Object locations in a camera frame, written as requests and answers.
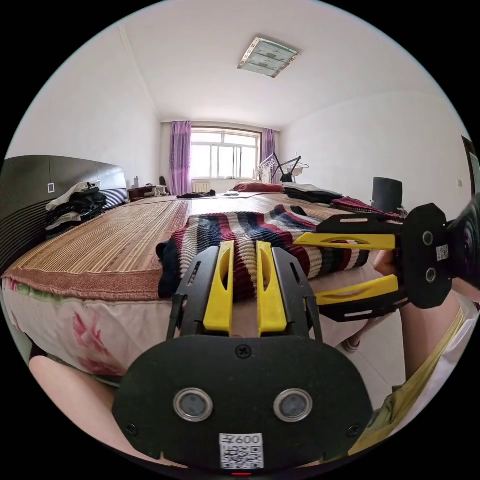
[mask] headboard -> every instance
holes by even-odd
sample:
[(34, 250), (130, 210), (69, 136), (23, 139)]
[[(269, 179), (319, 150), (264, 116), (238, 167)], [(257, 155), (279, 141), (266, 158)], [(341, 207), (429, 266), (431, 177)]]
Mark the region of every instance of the headboard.
[(46, 239), (46, 205), (80, 182), (99, 182), (106, 209), (127, 201), (127, 183), (119, 166), (49, 155), (5, 160), (0, 172), (0, 275)]

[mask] door frame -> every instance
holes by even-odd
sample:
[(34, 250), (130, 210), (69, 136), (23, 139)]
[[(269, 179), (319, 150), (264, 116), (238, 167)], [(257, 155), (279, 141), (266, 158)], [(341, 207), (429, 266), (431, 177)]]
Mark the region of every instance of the door frame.
[(465, 147), (466, 159), (468, 161), (468, 170), (470, 170), (470, 188), (471, 188), (471, 196), (475, 195), (475, 177), (474, 177), (474, 168), (472, 165), (472, 160), (470, 158), (470, 154), (475, 155), (477, 158), (477, 151), (475, 150), (474, 144), (468, 138), (464, 136), (461, 137), (463, 140), (463, 146)]

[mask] red pillow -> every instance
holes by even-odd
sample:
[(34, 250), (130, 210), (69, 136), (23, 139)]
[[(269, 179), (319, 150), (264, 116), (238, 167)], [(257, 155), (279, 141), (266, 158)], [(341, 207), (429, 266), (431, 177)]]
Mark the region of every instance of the red pillow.
[(232, 190), (236, 192), (255, 192), (255, 193), (281, 193), (284, 191), (282, 185), (274, 183), (260, 183), (258, 181), (246, 181), (237, 183)]

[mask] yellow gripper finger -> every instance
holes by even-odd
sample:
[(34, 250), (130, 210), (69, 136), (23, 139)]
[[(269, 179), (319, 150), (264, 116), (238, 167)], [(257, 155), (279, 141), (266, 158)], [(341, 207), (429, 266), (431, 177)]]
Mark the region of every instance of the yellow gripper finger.
[(388, 275), (375, 280), (357, 283), (356, 285), (316, 293), (316, 304), (321, 306), (365, 300), (391, 294), (398, 291), (398, 289), (399, 279), (395, 275)]
[[(234, 253), (234, 241), (223, 241), (220, 243), (210, 296), (206, 306), (205, 317), (203, 318), (203, 326), (210, 332), (226, 332), (230, 334), (232, 331)], [(228, 275), (228, 278), (225, 287), (224, 279), (226, 275)]]
[[(339, 241), (357, 243), (334, 243)], [(395, 235), (371, 233), (304, 233), (294, 242), (297, 245), (352, 250), (394, 250)]]
[(258, 336), (283, 332), (287, 328), (287, 316), (270, 243), (256, 243), (256, 265)]

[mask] qr code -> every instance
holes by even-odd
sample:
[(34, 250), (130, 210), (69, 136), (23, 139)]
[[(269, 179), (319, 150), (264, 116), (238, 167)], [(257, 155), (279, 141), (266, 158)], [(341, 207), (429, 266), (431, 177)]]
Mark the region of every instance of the qr code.
[(220, 463), (223, 469), (254, 470), (264, 467), (261, 433), (220, 434)]
[(449, 246), (442, 245), (436, 248), (436, 261), (441, 262), (442, 260), (447, 260), (449, 257)]

